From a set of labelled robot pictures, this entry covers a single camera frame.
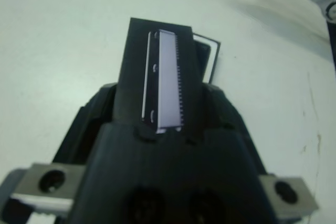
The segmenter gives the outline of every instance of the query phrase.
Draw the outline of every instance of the white table surface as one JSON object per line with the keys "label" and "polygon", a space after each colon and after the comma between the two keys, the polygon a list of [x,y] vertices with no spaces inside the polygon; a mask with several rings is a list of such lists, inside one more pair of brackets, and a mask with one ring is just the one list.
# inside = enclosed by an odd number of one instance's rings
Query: white table surface
{"label": "white table surface", "polygon": [[335,71],[309,0],[0,0],[0,181],[50,162],[79,107],[118,80],[130,17],[221,41],[213,84],[265,167],[305,179],[321,207],[310,223],[336,223]]}

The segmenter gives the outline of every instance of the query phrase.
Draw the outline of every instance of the screw hole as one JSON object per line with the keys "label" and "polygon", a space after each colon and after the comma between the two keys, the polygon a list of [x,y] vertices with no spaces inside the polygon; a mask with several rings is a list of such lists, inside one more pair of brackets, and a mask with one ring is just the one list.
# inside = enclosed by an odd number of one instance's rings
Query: screw hole
{"label": "screw hole", "polygon": [[276,182],[275,191],[284,202],[295,204],[298,201],[298,195],[286,182]]}
{"label": "screw hole", "polygon": [[51,170],[43,175],[39,183],[39,188],[44,193],[53,193],[63,185],[64,181],[64,172],[60,170]]}

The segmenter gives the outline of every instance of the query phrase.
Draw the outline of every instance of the metal bracket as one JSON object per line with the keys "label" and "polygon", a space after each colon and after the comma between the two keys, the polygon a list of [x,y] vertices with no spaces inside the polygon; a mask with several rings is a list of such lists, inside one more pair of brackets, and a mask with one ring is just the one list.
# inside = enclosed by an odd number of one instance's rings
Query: metal bracket
{"label": "metal bracket", "polygon": [[84,170],[81,165],[33,164],[11,198],[32,206],[37,213],[66,217]]}
{"label": "metal bracket", "polygon": [[300,219],[319,208],[302,178],[260,175],[259,179],[280,221]]}

